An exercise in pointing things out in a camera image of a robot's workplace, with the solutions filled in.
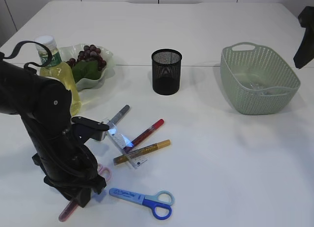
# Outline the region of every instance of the black pencil holder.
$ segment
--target black pencil holder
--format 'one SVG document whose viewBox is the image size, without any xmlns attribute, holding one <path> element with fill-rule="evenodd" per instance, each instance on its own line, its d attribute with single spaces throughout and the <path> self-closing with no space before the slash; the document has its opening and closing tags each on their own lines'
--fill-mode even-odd
<svg viewBox="0 0 314 227">
<path fill-rule="evenodd" d="M 172 49 L 160 49 L 152 54 L 153 90 L 171 95 L 180 88 L 182 55 Z"/>
</svg>

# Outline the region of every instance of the bottle label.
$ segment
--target bottle label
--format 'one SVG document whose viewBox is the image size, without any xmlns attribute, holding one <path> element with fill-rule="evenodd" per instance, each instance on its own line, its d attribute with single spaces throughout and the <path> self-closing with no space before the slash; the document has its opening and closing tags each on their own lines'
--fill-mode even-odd
<svg viewBox="0 0 314 227">
<path fill-rule="evenodd" d="M 47 55 L 39 55 L 39 57 L 40 57 L 40 61 L 41 61 L 42 64 L 44 64 L 44 63 L 47 61 L 47 59 L 48 59 L 48 56 L 47 56 Z M 61 60 L 61 57 L 60 57 L 60 53 L 57 52 L 56 54 L 54 54 L 54 55 L 52 56 L 51 62 L 50 62 L 47 66 L 45 66 L 45 67 L 48 68 L 48 67 L 57 66 L 57 65 L 59 65 L 61 62 L 62 62 L 62 60 Z"/>
</svg>

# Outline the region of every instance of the white table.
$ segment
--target white table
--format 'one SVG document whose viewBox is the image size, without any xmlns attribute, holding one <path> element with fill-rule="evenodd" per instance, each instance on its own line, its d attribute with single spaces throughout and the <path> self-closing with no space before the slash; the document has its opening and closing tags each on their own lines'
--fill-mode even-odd
<svg viewBox="0 0 314 227">
<path fill-rule="evenodd" d="M 59 47 L 94 43 L 116 55 L 119 65 L 151 65 L 151 54 L 173 48 L 184 66 L 220 64 L 224 47 L 253 42 L 273 48 L 294 66 L 303 38 L 298 20 L 279 3 L 134 4 L 126 2 L 50 2 L 0 52 L 21 40 L 55 36 Z M 12 60 L 38 59 L 33 45 Z M 314 67 L 314 61 L 308 65 Z"/>
</svg>

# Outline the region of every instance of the plastic bottle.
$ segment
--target plastic bottle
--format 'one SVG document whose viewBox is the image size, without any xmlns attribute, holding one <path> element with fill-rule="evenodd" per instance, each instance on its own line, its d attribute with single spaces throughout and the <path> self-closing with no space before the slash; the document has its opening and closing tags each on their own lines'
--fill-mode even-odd
<svg viewBox="0 0 314 227">
<path fill-rule="evenodd" d="M 37 37 L 35 39 L 35 42 L 38 42 L 47 46 L 47 48 L 49 48 L 49 50 L 52 53 L 51 63 L 49 63 L 49 65 L 46 67 L 42 67 L 40 69 L 39 75 L 45 76 L 45 77 L 54 77 L 60 80 L 64 84 L 67 90 L 71 91 L 72 103 L 70 107 L 70 113 L 71 113 L 71 116 L 76 115 L 79 112 L 82 106 L 82 103 L 78 95 L 79 93 L 75 85 L 72 70 L 67 63 L 61 60 L 59 50 L 57 48 L 57 44 L 54 40 L 54 37 L 50 35 L 42 35 L 42 36 Z M 45 51 L 45 49 L 43 49 L 39 45 L 36 45 L 36 49 L 38 51 L 41 62 L 44 63 L 48 58 L 47 52 Z"/>
</svg>

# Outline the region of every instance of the grapes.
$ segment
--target grapes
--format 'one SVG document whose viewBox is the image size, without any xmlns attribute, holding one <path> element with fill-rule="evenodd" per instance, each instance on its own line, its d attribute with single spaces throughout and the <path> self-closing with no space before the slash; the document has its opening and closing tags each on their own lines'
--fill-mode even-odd
<svg viewBox="0 0 314 227">
<path fill-rule="evenodd" d="M 91 57 L 97 57 L 97 53 L 96 53 L 95 51 L 91 51 L 91 52 L 90 52 L 90 56 L 91 56 Z"/>
<path fill-rule="evenodd" d="M 102 50 L 100 48 L 97 48 L 95 45 L 91 44 L 90 46 L 85 45 L 83 47 L 83 51 L 80 51 L 78 53 L 78 58 L 75 60 L 74 58 L 71 58 L 67 61 L 67 64 L 73 68 L 78 62 L 90 62 L 90 61 L 97 61 L 98 63 L 98 70 L 102 71 L 103 68 L 107 65 L 107 62 L 103 60 L 100 53 Z"/>
<path fill-rule="evenodd" d="M 89 50 L 89 48 L 90 47 L 88 45 L 85 45 L 83 49 L 84 49 L 84 51 L 87 51 L 87 50 Z"/>
<path fill-rule="evenodd" d="M 88 59 L 86 59 L 86 61 L 95 61 L 96 59 L 94 59 L 93 57 L 90 57 Z"/>
<path fill-rule="evenodd" d="M 97 48 L 96 48 L 95 45 L 93 45 L 93 46 L 90 47 L 90 51 L 96 51 L 96 50 L 97 50 Z"/>
<path fill-rule="evenodd" d="M 74 64 L 74 63 L 75 63 L 75 59 L 74 59 L 74 58 L 70 58 L 69 62 L 70 62 L 71 64 Z"/>
<path fill-rule="evenodd" d="M 87 50 L 86 52 L 85 52 L 85 55 L 84 55 L 85 57 L 90 57 L 90 50 Z"/>
</svg>

